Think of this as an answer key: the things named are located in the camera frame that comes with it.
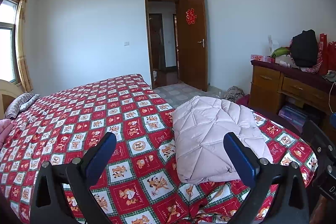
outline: wooden headboard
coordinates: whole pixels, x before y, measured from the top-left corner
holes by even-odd
[[[0,80],[0,119],[4,118],[7,107],[22,94],[22,90],[13,83]]]

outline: red patterned bedspread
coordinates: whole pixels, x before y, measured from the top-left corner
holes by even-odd
[[[96,145],[105,132],[113,132],[115,152],[91,191],[114,224],[228,221],[249,189],[239,180],[200,185],[179,181],[173,110],[141,75],[43,97],[14,121],[0,151],[1,191],[22,222],[29,223],[29,204],[42,162],[69,163]],[[274,162],[296,161],[308,185],[317,166],[310,147],[289,130],[254,115]],[[271,187],[257,219],[266,215],[275,189]],[[84,223],[69,186],[64,185],[64,190],[74,216]]]

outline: window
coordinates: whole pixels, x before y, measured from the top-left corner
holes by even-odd
[[[18,83],[15,52],[15,16],[17,0],[4,0],[0,5],[0,79]]]

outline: curtain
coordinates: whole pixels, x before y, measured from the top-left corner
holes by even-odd
[[[15,49],[16,49],[16,61],[17,68],[19,71],[19,76],[21,80],[22,88],[25,92],[30,92],[33,89],[31,79],[29,77],[26,57],[24,54],[23,47],[23,32],[25,23],[25,12],[26,12],[27,0],[20,0],[17,6],[16,20],[15,20]]]

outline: window pane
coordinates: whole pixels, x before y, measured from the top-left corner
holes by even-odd
[[[3,0],[0,5],[0,22],[15,24],[16,3]]]
[[[0,29],[0,79],[9,82],[15,79],[12,57],[12,30]]]

